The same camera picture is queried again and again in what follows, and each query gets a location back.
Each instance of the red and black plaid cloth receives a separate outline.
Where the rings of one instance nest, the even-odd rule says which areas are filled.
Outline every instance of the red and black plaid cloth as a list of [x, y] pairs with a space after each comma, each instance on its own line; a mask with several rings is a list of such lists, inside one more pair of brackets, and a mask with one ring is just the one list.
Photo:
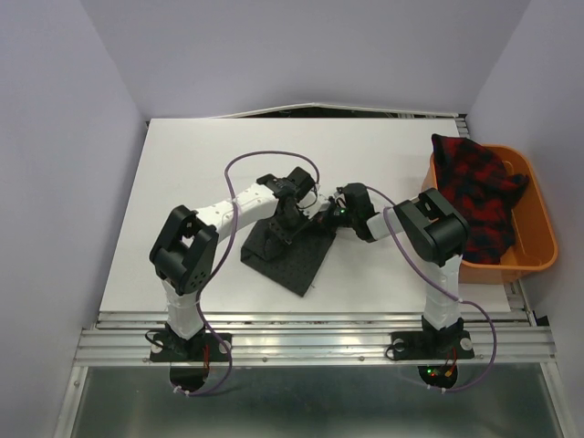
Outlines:
[[511, 209], [528, 177], [508, 176], [503, 162], [474, 141], [434, 134], [432, 143], [438, 190], [471, 226], [463, 259], [498, 265], [515, 243]]

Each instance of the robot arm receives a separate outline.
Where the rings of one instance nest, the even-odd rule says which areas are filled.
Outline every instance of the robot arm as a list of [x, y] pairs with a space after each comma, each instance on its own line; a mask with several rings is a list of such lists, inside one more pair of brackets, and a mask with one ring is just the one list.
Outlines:
[[[296, 168], [286, 178], [268, 174], [236, 196], [237, 230], [262, 219], [272, 218], [270, 228], [290, 243], [329, 201], [316, 193], [310, 175]], [[150, 253], [156, 275], [162, 280], [168, 301], [167, 328], [177, 343], [190, 340], [203, 330], [195, 310], [197, 292], [212, 274], [215, 250], [231, 233], [231, 200], [189, 210], [174, 208]], [[185, 242], [192, 239], [190, 245]]]
[[[383, 214], [375, 212], [366, 186], [351, 183], [325, 198], [317, 194], [314, 180], [300, 168], [286, 178], [271, 174], [259, 178], [236, 200], [237, 229], [269, 219], [270, 231], [287, 244], [310, 222], [333, 232], [337, 227], [350, 227], [367, 242], [391, 234]], [[394, 233], [405, 232], [426, 262], [430, 279], [458, 297], [458, 269], [469, 234], [464, 218], [435, 189], [395, 205], [388, 217]], [[167, 329], [179, 343], [204, 333], [203, 322], [195, 311], [197, 292], [208, 281], [217, 244], [230, 234], [232, 223], [230, 200], [195, 211], [179, 206], [171, 212], [151, 250], [150, 260], [169, 302]], [[184, 240], [189, 238], [193, 242], [187, 245]], [[431, 286], [426, 295], [422, 332], [392, 334], [403, 342], [402, 348], [393, 352], [395, 360], [442, 357], [456, 348], [461, 337], [468, 336], [457, 301]]]

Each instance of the lavender wall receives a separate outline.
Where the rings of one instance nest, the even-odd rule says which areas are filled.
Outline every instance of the lavender wall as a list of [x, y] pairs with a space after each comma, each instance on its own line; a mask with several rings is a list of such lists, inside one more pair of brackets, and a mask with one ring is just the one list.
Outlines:
[[557, 264], [526, 279], [549, 315], [562, 380], [584, 433], [584, 2], [532, 0], [469, 115], [473, 137], [524, 151], [559, 240]]
[[77, 0], [0, 2], [0, 434], [52, 436], [145, 125]]
[[528, 0], [81, 0], [149, 117], [467, 112]]

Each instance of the white board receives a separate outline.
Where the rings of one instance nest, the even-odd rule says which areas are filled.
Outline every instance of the white board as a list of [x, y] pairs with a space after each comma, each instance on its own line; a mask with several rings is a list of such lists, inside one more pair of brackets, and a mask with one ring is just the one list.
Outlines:
[[[359, 182], [399, 202], [422, 187], [433, 133], [458, 136], [454, 120], [153, 120], [100, 310], [165, 310], [161, 282], [148, 260], [151, 247], [175, 206], [196, 209], [228, 197], [223, 172], [235, 156], [270, 149], [303, 153], [318, 165], [323, 193]], [[310, 170], [290, 157], [241, 161], [231, 172], [235, 191], [266, 173], [286, 176], [297, 165]], [[234, 252], [203, 292], [203, 310], [423, 312], [424, 283], [391, 239], [366, 244], [351, 230], [340, 231], [312, 287], [298, 297], [239, 261], [249, 230], [239, 232]], [[223, 250], [224, 242], [217, 260]], [[487, 311], [509, 311], [502, 286], [461, 285], [460, 291]]]

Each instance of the purple cable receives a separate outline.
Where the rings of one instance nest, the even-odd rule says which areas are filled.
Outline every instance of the purple cable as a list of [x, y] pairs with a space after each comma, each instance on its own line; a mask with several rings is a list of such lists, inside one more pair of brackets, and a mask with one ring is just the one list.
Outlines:
[[221, 338], [221, 336], [219, 336], [217, 334], [217, 332], [214, 330], [214, 328], [211, 327], [211, 324], [209, 323], [207, 318], [204, 316], [203, 311], [201, 310], [201, 294], [203, 293], [203, 290], [206, 288], [206, 286], [209, 284], [209, 282], [217, 275], [217, 273], [219, 272], [219, 269], [221, 269], [221, 267], [224, 265], [225, 260], [227, 260], [227, 256], [229, 256], [229, 253], [231, 252], [231, 250], [234, 247], [235, 234], [237, 233], [237, 221], [238, 221], [238, 216], [239, 216], [239, 210], [237, 208], [237, 202], [235, 201], [235, 190], [234, 190], [234, 185], [231, 182], [231, 178], [229, 177], [229, 170], [232, 168], [232, 166], [236, 162], [241, 161], [243, 158], [253, 157], [255, 155], [287, 155], [290, 157], [300, 158], [306, 162], [309, 162], [310, 165], [312, 165], [312, 167], [314, 168], [316, 177], [317, 177], [316, 182], [317, 183], [320, 182], [320, 171], [318, 170], [317, 165], [312, 160], [310, 160], [309, 157], [306, 157], [304, 155], [301, 155], [299, 153], [294, 153], [294, 152], [255, 151], [255, 152], [244, 153], [243, 155], [239, 155], [238, 157], [233, 158], [225, 167], [224, 177], [225, 177], [225, 181], [227, 182], [227, 188], [229, 189], [229, 194], [231, 196], [231, 203], [234, 207], [234, 220], [231, 223], [231, 232], [229, 234], [227, 248], [225, 249], [225, 252], [223, 253], [223, 255], [221, 257], [221, 260], [219, 260], [219, 263], [217, 263], [217, 266], [215, 267], [215, 269], [213, 270], [213, 272], [211, 273], [211, 275], [209, 276], [207, 281], [204, 283], [204, 285], [197, 292], [196, 299], [195, 299], [195, 301], [196, 301], [195, 306], [197, 309], [197, 313], [199, 314], [199, 318], [204, 323], [204, 326], [207, 327], [207, 330], [209, 330], [209, 333], [211, 333], [211, 335], [215, 338], [215, 340], [217, 340], [217, 342], [219, 342], [219, 344], [222, 345], [223, 348], [225, 349], [225, 351], [227, 352], [227, 359], [229, 360], [229, 365], [227, 367], [227, 371], [225, 372], [224, 376], [212, 388], [209, 388], [208, 390], [187, 393], [186, 391], [184, 391], [183, 389], [181, 389], [177, 386], [174, 386], [174, 385], [172, 386], [175, 391], [178, 391], [179, 393], [186, 395], [187, 397], [198, 397], [200, 395], [209, 395], [212, 392], [215, 392], [227, 380], [227, 378], [231, 374], [231, 370], [233, 369], [233, 366], [234, 366], [234, 360], [233, 360], [233, 357], [231, 355], [231, 348], [227, 347], [227, 344], [225, 343], [225, 341]]
[[[379, 196], [381, 196], [383, 199], [385, 199], [391, 205], [395, 205], [395, 202], [394, 201], [392, 201], [388, 196], [386, 196], [385, 194], [383, 194], [379, 190], [374, 189], [372, 187], [367, 187], [367, 190], [371, 190], [372, 192], [374, 192], [374, 193], [378, 194]], [[390, 230], [390, 234], [391, 234], [391, 237], [393, 238], [393, 241], [395, 242], [395, 244], [397, 245], [398, 249], [400, 250], [401, 255], [403, 256], [403, 258], [405, 258], [406, 262], [408, 262], [408, 265], [410, 265], [412, 267], [412, 269], [415, 271], [415, 273], [418, 274], [418, 276], [420, 276], [422, 278], [422, 280], [424, 280], [430, 286], [434, 287], [435, 289], [437, 289], [440, 292], [442, 292], [443, 294], [445, 294], [452, 301], [458, 301], [461, 304], [467, 304], [469, 306], [473, 306], [474, 308], [477, 308], [478, 311], [483, 314], [483, 316], [486, 319], [486, 322], [489, 323], [489, 326], [491, 326], [491, 331], [493, 332], [493, 353], [491, 354], [491, 359], [489, 360], [489, 363], [486, 366], [486, 369], [474, 381], [471, 381], [470, 383], [467, 383], [467, 384], [465, 384], [463, 386], [460, 386], [460, 387], [457, 387], [457, 388], [451, 388], [450, 390], [445, 390], [444, 392], [460, 392], [460, 391], [464, 391], [464, 390], [466, 390], [468, 388], [471, 388], [472, 386], [475, 386], [478, 382], [480, 382], [482, 379], [485, 378], [486, 374], [493, 368], [493, 364], [495, 363], [495, 357], [496, 357], [496, 330], [495, 330], [495, 324], [493, 323], [493, 320], [485, 312], [485, 310], [482, 307], [480, 307], [478, 304], [476, 304], [473, 301], [460, 300], [458, 297], [455, 297], [453, 294], [451, 294], [450, 292], [448, 292], [442, 286], [440, 286], [439, 284], [437, 284], [434, 281], [432, 281], [431, 278], [429, 278], [427, 275], [425, 275], [422, 272], [422, 270], [415, 264], [415, 262], [412, 260], [412, 258], [408, 255], [408, 253], [406, 252], [406, 250], [403, 247], [402, 243], [398, 239], [398, 236], [395, 234], [395, 231], [393, 230], [393, 227], [391, 226], [391, 223], [390, 223], [390, 217], [388, 216], [388, 212], [390, 211], [390, 209], [391, 209], [391, 207], [385, 207], [385, 208], [383, 208], [383, 219], [385, 220], [385, 224], [387, 225], [388, 229]], [[437, 387], [431, 386], [430, 388], [436, 388], [436, 390], [441, 391], [441, 389], [439, 389]]]

